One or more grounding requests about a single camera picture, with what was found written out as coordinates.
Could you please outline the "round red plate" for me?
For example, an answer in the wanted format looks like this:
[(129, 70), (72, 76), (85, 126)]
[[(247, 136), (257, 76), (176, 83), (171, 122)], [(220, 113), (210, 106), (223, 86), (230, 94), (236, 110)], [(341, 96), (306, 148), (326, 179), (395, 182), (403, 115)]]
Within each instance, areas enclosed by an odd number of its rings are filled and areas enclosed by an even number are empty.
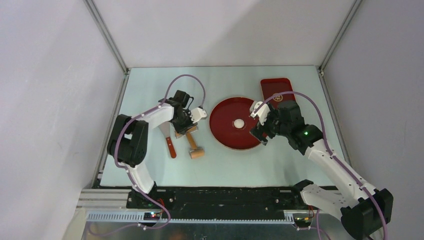
[[(209, 128), (213, 137), (222, 145), (233, 150), (249, 150), (261, 143), (250, 134), (257, 121), (250, 117), (254, 101), (247, 97), (230, 97), (219, 102), (209, 115)], [(242, 119), (243, 129), (233, 126), (233, 121)]]

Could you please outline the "rectangular red tray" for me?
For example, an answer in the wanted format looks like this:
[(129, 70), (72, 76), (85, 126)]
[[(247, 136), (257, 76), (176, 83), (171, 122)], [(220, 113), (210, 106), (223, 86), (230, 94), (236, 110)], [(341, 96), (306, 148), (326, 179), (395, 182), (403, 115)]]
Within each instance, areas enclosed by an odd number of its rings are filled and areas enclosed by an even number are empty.
[[(280, 92), (293, 91), (291, 82), (288, 78), (266, 78), (260, 81), (263, 99), (273, 96)], [(272, 106), (277, 109), (281, 102), (296, 101), (294, 94), (284, 94), (274, 97), (269, 101)]]

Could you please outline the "wooden double-ended roller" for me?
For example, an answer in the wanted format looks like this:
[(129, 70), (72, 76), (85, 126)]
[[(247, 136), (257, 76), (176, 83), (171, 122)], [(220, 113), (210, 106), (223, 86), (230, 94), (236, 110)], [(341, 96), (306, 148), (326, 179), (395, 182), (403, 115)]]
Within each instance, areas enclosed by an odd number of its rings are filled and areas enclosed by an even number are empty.
[(174, 132), (175, 137), (177, 139), (179, 139), (183, 136), (186, 137), (188, 144), (189, 144), (189, 147), (190, 147), (189, 156), (190, 156), (191, 159), (200, 158), (200, 157), (203, 157), (205, 155), (204, 149), (197, 145), (194, 137), (192, 136), (192, 133), (197, 131), (197, 130), (198, 130), (198, 127), (194, 126), (194, 127), (190, 128), (184, 135), (177, 133), (176, 131)]

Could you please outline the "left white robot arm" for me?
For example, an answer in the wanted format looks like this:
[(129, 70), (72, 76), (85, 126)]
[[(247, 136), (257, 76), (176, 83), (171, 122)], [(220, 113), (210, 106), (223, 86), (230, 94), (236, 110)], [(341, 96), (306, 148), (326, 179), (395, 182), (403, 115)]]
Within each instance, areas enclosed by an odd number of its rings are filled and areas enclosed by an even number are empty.
[(178, 134), (185, 135), (200, 120), (207, 118), (203, 106), (188, 108), (190, 99), (192, 96), (188, 93), (177, 90), (174, 96), (160, 99), (146, 112), (134, 117), (120, 114), (115, 119), (107, 153), (113, 157), (117, 168), (125, 170), (132, 188), (140, 192), (138, 201), (145, 208), (153, 208), (158, 202), (158, 194), (152, 191), (155, 181), (145, 163), (149, 132), (169, 123)]

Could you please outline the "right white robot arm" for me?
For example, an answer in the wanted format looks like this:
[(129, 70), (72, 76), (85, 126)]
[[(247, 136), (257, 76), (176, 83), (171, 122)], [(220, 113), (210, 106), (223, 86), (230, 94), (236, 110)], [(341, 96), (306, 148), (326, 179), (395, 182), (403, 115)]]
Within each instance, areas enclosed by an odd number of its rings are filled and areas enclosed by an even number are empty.
[(391, 221), (393, 195), (378, 190), (335, 154), (321, 129), (306, 124), (299, 105), (283, 101), (274, 108), (271, 104), (255, 101), (250, 117), (258, 119), (250, 133), (263, 145), (275, 136), (287, 138), (289, 145), (317, 164), (338, 189), (339, 194), (325, 190), (310, 180), (294, 186), (291, 204), (297, 209), (310, 205), (338, 219), (347, 233), (363, 240), (379, 229), (387, 239), (387, 225)]

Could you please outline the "white dough ball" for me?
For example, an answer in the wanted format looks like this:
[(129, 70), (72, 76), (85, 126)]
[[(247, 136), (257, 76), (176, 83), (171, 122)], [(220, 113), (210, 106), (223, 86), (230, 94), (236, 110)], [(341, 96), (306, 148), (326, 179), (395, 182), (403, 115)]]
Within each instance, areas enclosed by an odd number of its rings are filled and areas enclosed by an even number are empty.
[(233, 126), (234, 126), (236, 129), (243, 129), (243, 128), (245, 127), (245, 122), (244, 122), (244, 120), (243, 120), (243, 119), (238, 118), (238, 119), (235, 119), (235, 120), (233, 121)]

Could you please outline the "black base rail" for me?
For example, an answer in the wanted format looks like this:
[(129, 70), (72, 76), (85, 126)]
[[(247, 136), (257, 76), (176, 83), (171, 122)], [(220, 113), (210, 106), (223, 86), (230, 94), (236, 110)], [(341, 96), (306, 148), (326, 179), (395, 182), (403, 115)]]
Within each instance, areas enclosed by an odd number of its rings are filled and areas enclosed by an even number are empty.
[(293, 187), (173, 187), (155, 186), (147, 199), (128, 193), (126, 208), (162, 211), (173, 220), (284, 220), (285, 211), (308, 210)]

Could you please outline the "aluminium frame front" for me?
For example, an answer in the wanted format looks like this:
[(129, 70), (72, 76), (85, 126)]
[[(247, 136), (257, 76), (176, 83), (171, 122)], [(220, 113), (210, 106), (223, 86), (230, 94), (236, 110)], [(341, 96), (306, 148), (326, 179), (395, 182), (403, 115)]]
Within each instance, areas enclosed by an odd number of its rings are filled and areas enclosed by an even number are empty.
[(379, 216), (363, 194), (348, 199), (333, 187), (158, 187), (144, 197), (130, 189), (82, 191), (78, 208), (94, 221), (154, 223), (291, 222), (316, 210), (343, 222), (368, 224)]

